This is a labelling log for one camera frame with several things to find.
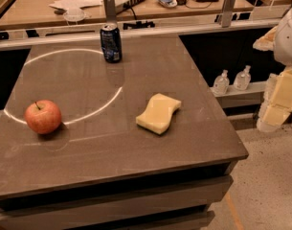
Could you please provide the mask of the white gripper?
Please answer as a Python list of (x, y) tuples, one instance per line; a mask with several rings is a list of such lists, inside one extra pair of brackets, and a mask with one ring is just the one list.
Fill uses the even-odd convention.
[[(277, 26), (257, 39), (253, 48), (259, 51), (273, 51)], [(258, 113), (257, 129), (274, 132), (290, 116), (286, 109), (292, 109), (292, 67), (286, 67), (279, 75), (270, 74), (265, 85), (264, 100)]]

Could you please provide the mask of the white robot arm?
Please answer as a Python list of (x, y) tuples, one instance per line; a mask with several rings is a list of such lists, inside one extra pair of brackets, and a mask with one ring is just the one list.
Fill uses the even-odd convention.
[(258, 113), (258, 130), (273, 132), (292, 112), (292, 7), (276, 27), (255, 41), (253, 48), (272, 51), (274, 60), (285, 66), (278, 75), (269, 76)]

